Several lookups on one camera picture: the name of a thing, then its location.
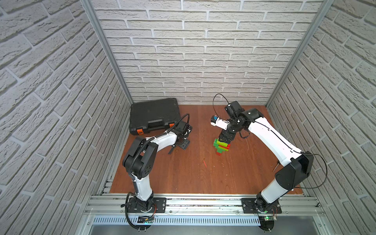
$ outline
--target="white brick wall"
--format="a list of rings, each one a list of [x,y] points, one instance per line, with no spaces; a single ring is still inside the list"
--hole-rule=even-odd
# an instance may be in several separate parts
[[[229,100],[264,105],[321,5],[320,0],[92,1],[133,99],[175,96],[179,104],[207,104],[206,90],[232,88]],[[267,93],[262,84],[270,88]],[[170,94],[173,87],[179,89]],[[197,91],[194,100],[191,91]]]
[[[80,1],[0,2],[0,234],[75,232],[128,114],[114,77]]]
[[[336,234],[376,232],[376,4],[335,0],[272,105],[278,130],[321,154],[306,187]]]

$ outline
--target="wooden floor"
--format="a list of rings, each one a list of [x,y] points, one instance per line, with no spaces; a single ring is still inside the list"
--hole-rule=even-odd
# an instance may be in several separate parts
[[[243,108],[257,108],[272,124],[264,106]],[[231,142],[230,150],[218,156],[213,142],[221,129],[210,125],[210,118],[215,114],[213,107],[180,105],[179,109],[181,115],[190,113],[193,130],[188,139],[191,143],[186,150],[175,148],[171,155],[167,154],[170,147],[157,153],[150,173],[150,185],[154,193],[257,194],[274,179],[273,169],[277,158],[255,135],[242,139],[237,134]],[[218,105],[215,109],[220,117],[228,118],[224,106]],[[154,131],[143,136],[155,136],[162,132],[163,130]],[[131,179],[121,165],[134,139],[135,136],[129,135],[111,193],[134,192]],[[296,189],[291,193],[302,194],[302,190]]]

